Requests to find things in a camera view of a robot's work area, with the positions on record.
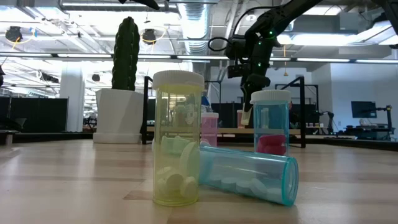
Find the white pill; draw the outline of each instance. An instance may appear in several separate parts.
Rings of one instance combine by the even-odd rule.
[[[180,193],[185,198],[195,198],[198,195],[198,183],[194,177],[187,177],[183,181]]]
[[[221,188],[223,190],[229,190],[234,192],[236,190],[236,182],[237,178],[234,177],[226,177],[221,180]]]
[[[267,189],[267,200],[271,202],[282,202],[282,191],[281,189]]]
[[[259,179],[251,180],[250,189],[256,197],[266,199],[267,187]]]
[[[164,167],[156,172],[156,176],[165,182],[165,192],[180,190],[183,177],[177,169]]]
[[[236,183],[236,191],[244,195],[249,195],[251,194],[250,186],[250,181],[240,180]]]
[[[168,172],[170,172],[173,169],[173,167],[163,167],[156,171],[156,175],[163,176],[166,175]]]
[[[200,151],[196,142],[185,146],[180,157],[180,173],[184,177],[197,175],[200,172]]]
[[[211,185],[211,186],[214,186],[214,187],[220,187],[221,186],[221,180],[222,180],[222,176],[221,175],[212,175],[210,178],[209,178],[209,184]]]
[[[183,182],[183,177],[181,174],[178,173],[170,173],[165,178],[165,181],[166,188],[169,192],[173,190],[180,190],[181,184]]]
[[[157,185],[157,190],[161,193],[161,194],[163,194],[163,195],[167,195],[167,187],[166,187],[166,181],[164,180],[164,179],[159,179],[157,182],[156,182],[156,185]]]
[[[155,151],[155,138],[154,138],[154,140],[152,140],[151,147],[152,147],[152,152],[154,152]]]

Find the white planter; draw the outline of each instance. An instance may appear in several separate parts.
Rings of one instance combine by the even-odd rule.
[[[128,90],[96,92],[98,105],[95,143],[137,144],[140,141],[144,95]]]

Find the ventilation duct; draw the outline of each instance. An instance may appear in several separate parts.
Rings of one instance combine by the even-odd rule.
[[[206,39],[209,30],[209,4],[177,4],[182,17],[182,33],[186,39]],[[187,54],[206,55],[207,42],[185,43]]]

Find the wooden table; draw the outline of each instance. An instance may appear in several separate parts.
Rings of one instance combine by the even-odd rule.
[[[300,169],[293,207],[202,186],[196,204],[171,208],[151,200],[150,146],[0,147],[0,223],[398,223],[398,153],[319,145],[291,152]]]
[[[155,127],[147,127],[147,131],[154,132]],[[254,134],[251,128],[219,128],[218,134]],[[299,129],[290,129],[289,134],[300,134]]]

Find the ceiling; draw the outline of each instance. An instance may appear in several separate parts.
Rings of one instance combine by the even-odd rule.
[[[36,3],[34,6],[16,6],[16,0],[4,0],[4,2],[0,3],[0,52],[112,54],[115,45],[114,36],[118,31],[119,24],[124,18],[131,16],[138,25],[140,33],[145,29],[155,29],[155,34],[158,37],[155,45],[147,45],[141,41],[140,54],[181,55],[187,54],[187,29],[192,28],[191,31],[199,29],[196,26],[184,26],[184,20],[179,13],[176,13],[180,9],[175,3],[178,0],[171,0],[168,10],[166,10],[163,1],[158,1],[162,7],[159,12],[152,11],[139,4],[122,6],[118,4],[117,0],[63,0],[61,5],[58,4],[58,0],[35,0],[33,1]],[[205,43],[212,37],[224,37],[227,34],[231,16],[235,15],[232,18],[232,27],[234,27],[245,9],[256,6],[277,6],[282,1],[240,0],[236,6],[236,12],[232,12],[235,1],[203,0],[202,2],[216,2],[216,4],[209,4],[207,37],[203,38],[202,41],[197,41],[198,43]],[[264,10],[255,10],[254,16],[258,17],[263,12]],[[351,16],[356,20],[353,26],[357,28],[355,29],[357,33],[351,35],[356,36],[359,32],[370,28],[371,22],[369,21],[377,17],[379,13],[380,9],[371,1],[322,1],[313,9],[307,11],[304,16],[300,16],[296,20],[295,26],[300,27],[300,29],[314,29],[316,25],[305,20],[310,15],[318,16],[319,21],[322,19],[336,21],[343,16]],[[243,34],[253,23],[254,21],[243,19],[239,26],[239,34]],[[20,43],[14,45],[5,38],[5,33],[10,26],[21,27],[23,39]],[[395,35],[390,30],[387,31],[383,37],[376,39],[377,36],[375,36],[365,42],[362,41],[360,44],[356,43],[355,46],[353,44],[349,47],[287,44],[281,49],[274,48],[273,54],[279,57],[384,58],[391,54],[391,50],[387,45],[378,45],[378,43]],[[285,32],[284,34],[288,34],[293,39],[301,33],[293,29],[293,32]],[[211,46],[217,49],[221,48],[223,44],[214,41]],[[208,51],[207,54],[221,55],[223,53]],[[5,63],[2,68],[7,73],[4,76],[4,81],[8,85],[49,85],[37,78],[37,71],[39,70],[61,80],[63,62],[60,60],[0,57],[0,63],[3,61]],[[90,89],[86,91],[87,98],[92,99],[96,89],[111,86],[112,61],[84,61],[82,66],[86,71],[86,86]],[[218,67],[218,64],[212,63],[211,66]],[[302,67],[312,71],[319,66],[319,63],[288,63],[285,65],[284,62],[274,62],[273,64],[275,68],[284,66]],[[192,63],[187,61],[179,63],[139,62],[137,67],[136,85],[138,89],[143,85],[143,77],[146,75],[153,76],[155,72],[164,69],[193,69]],[[100,82],[94,82],[91,79],[92,74],[99,74]],[[217,77],[217,73],[212,73],[207,76],[207,79],[214,80]],[[57,84],[51,84],[51,86],[51,88],[7,87],[3,88],[2,92],[3,94],[9,93],[9,91],[17,93],[19,90],[22,95],[56,97],[59,87]]]

